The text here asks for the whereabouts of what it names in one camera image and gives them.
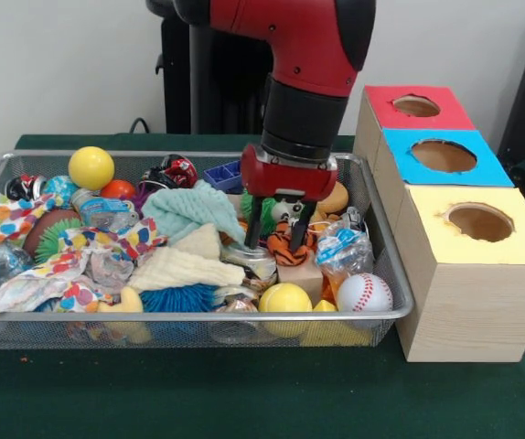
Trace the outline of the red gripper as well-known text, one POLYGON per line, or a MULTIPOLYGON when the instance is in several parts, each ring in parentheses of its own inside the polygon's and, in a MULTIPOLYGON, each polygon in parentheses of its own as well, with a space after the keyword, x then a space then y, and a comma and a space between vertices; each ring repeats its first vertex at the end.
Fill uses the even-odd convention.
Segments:
POLYGON ((289 244, 289 250, 296 252, 303 245, 317 201, 331 194, 337 177, 338 164, 333 155, 324 163, 304 163, 271 155, 260 145, 248 144, 241 154, 241 181, 253 197, 244 244, 250 249, 259 245, 263 198, 295 198, 304 201, 289 244))

